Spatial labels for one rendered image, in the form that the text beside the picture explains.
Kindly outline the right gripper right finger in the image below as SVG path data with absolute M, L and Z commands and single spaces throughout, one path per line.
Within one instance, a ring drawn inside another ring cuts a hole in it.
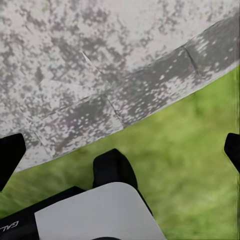
M 240 173 L 240 135 L 229 133 L 227 135 L 224 151 Z

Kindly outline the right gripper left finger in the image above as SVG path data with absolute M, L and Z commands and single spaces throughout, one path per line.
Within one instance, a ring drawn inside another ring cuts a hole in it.
M 26 153 L 21 133 L 0 138 L 0 193 Z

